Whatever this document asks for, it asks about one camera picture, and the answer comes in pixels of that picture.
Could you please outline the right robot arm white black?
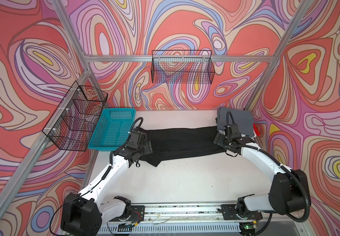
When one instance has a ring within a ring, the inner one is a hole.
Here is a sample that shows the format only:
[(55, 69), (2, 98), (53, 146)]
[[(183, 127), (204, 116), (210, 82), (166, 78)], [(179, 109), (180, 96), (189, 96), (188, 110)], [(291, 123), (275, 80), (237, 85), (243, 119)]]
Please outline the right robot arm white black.
[(305, 222), (311, 211), (308, 178), (302, 170), (282, 164), (254, 141), (254, 119), (248, 111), (220, 108), (217, 134), (213, 143), (226, 155), (240, 155), (258, 167), (271, 181), (269, 193), (240, 197), (233, 212), (247, 219), (254, 212), (286, 215), (295, 222)]

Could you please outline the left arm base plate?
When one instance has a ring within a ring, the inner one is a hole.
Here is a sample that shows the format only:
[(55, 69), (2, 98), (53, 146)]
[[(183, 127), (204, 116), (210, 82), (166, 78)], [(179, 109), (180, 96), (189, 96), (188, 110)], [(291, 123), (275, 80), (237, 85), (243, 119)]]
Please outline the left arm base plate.
[(130, 213), (125, 217), (116, 217), (110, 222), (141, 222), (144, 221), (145, 206), (144, 205), (133, 205)]

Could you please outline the teal plastic basket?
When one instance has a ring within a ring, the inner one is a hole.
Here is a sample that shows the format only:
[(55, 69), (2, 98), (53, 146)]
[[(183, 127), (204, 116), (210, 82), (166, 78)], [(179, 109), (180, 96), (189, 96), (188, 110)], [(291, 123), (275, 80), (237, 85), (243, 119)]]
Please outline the teal plastic basket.
[(136, 110), (133, 108), (103, 109), (88, 148), (98, 151), (114, 151), (128, 138)]

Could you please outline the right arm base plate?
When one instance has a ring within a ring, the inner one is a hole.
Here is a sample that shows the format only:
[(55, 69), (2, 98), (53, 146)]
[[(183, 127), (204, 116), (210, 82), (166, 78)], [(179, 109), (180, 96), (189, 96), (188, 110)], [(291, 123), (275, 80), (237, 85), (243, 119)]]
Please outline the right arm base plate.
[(217, 209), (223, 215), (224, 220), (262, 220), (260, 211), (250, 211), (243, 203), (224, 204)]

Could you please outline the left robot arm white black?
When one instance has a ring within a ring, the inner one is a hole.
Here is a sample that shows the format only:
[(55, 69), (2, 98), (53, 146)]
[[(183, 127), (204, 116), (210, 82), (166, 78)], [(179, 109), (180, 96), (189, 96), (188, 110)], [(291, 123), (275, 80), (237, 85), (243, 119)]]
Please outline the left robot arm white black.
[(60, 229), (65, 236), (95, 236), (102, 225), (112, 219), (131, 218), (131, 201), (115, 196), (103, 203), (107, 193), (132, 164), (140, 166), (141, 157), (153, 152), (147, 134), (141, 130), (143, 118), (137, 118), (129, 130), (127, 140), (110, 152), (109, 164), (77, 194), (70, 193), (58, 208), (62, 213)]

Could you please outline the black t shirt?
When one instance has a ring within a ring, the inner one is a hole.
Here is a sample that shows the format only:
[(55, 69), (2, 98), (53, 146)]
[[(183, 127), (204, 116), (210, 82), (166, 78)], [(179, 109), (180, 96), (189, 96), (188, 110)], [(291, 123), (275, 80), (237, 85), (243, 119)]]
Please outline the black t shirt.
[(170, 128), (144, 130), (151, 141), (153, 153), (141, 157), (141, 161), (157, 167), (162, 161), (212, 155), (225, 152), (213, 143), (217, 127)]

